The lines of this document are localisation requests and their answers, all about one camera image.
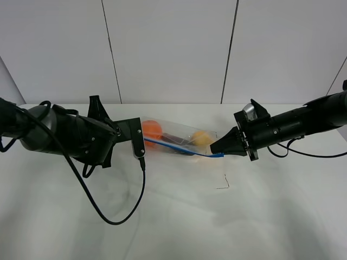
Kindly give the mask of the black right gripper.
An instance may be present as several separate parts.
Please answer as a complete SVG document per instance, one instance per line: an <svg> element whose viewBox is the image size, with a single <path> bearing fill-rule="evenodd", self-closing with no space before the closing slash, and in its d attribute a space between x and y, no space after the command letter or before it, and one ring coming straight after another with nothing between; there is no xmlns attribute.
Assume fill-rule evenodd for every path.
<svg viewBox="0 0 347 260"><path fill-rule="evenodd" d="M251 161L258 160L258 150L270 145L274 140L273 129L268 124L271 117L249 121L243 111L235 113L234 116L239 128L233 127L225 136L212 143L212 154L241 157L248 154Z"/></svg>

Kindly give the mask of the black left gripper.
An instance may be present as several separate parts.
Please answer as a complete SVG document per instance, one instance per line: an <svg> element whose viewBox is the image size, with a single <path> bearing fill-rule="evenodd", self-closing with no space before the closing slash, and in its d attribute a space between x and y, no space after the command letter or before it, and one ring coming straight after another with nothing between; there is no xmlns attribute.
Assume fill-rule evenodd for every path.
<svg viewBox="0 0 347 260"><path fill-rule="evenodd" d="M110 119L98 95L89 97L87 117L66 115L65 151L87 165L101 165L116 138L113 128L100 121Z"/></svg>

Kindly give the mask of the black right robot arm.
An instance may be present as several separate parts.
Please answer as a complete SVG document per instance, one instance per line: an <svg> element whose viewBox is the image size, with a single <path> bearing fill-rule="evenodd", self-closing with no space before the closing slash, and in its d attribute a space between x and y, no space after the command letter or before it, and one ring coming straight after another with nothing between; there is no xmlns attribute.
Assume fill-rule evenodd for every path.
<svg viewBox="0 0 347 260"><path fill-rule="evenodd" d="M212 143L210 150L212 154L249 156L254 161L259 158L259 149L346 125L346 91L276 116L251 99L234 118L237 126Z"/></svg>

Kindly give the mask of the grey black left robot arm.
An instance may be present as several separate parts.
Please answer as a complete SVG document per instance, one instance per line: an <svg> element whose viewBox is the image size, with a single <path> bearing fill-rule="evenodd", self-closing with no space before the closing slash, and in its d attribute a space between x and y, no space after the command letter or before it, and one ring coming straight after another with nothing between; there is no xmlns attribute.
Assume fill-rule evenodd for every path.
<svg viewBox="0 0 347 260"><path fill-rule="evenodd" d="M21 109L1 99L1 136L19 140L29 151L66 153L83 164L108 168L117 133L96 95L89 98L87 116L49 101Z"/></svg>

